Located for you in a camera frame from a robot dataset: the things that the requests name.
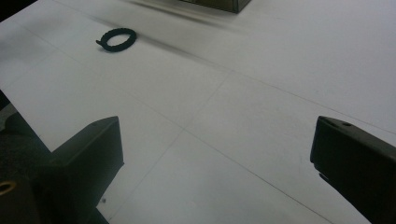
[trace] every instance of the rubber o-ring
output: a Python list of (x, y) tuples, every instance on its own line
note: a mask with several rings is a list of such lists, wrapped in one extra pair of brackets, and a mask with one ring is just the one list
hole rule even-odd
[[(112, 37), (116, 35), (129, 35), (129, 38), (118, 45), (115, 46), (109, 46), (107, 44), (107, 41), (111, 39)], [(136, 32), (127, 29), (127, 28), (117, 28), (114, 30), (111, 30), (107, 33), (105, 33), (100, 40), (96, 40), (96, 43), (100, 46), (102, 46), (105, 50), (110, 51), (110, 52), (119, 52), (125, 49), (128, 49), (129, 47), (132, 46), (132, 44), (136, 41)]]

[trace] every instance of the white table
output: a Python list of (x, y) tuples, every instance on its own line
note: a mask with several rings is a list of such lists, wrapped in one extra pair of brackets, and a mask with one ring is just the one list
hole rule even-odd
[[(38, 0), (0, 23), (0, 88), (50, 150), (120, 117), (110, 223), (368, 223), (309, 153), (319, 115), (396, 145), (395, 21), (386, 0)], [(118, 27), (137, 41), (103, 51)]]

